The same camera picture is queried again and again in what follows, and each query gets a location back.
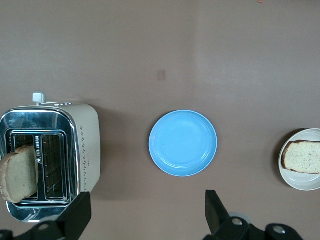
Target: bread slice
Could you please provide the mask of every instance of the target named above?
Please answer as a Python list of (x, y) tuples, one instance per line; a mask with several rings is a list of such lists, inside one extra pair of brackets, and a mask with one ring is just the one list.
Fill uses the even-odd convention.
[(0, 197), (16, 204), (38, 191), (36, 159), (33, 146), (22, 146), (0, 161)]
[(320, 142), (290, 141), (281, 157), (285, 169), (305, 174), (320, 174)]

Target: toaster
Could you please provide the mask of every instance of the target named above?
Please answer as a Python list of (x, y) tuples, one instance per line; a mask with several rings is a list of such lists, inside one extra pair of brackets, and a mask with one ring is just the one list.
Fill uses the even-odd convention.
[(22, 222), (54, 220), (100, 178), (97, 112), (87, 104), (46, 102), (42, 91), (34, 92), (32, 101), (36, 104), (13, 108), (0, 120), (1, 159), (25, 145), (36, 152), (37, 192), (19, 203), (6, 203)]

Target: toaster slot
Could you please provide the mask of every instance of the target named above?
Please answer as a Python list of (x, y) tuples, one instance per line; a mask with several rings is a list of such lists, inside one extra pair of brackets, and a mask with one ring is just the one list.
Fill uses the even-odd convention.
[(45, 198), (47, 200), (62, 200), (67, 196), (64, 194), (63, 172), (65, 165), (62, 161), (64, 158), (60, 136), (42, 136), (42, 151)]
[(34, 137), (32, 135), (22, 134), (14, 136), (15, 149), (25, 145), (34, 145)]
[(49, 207), (69, 204), (68, 155), (64, 132), (13, 130), (9, 133), (7, 141), (10, 152), (22, 146), (33, 145), (39, 169), (38, 191), (16, 205)]

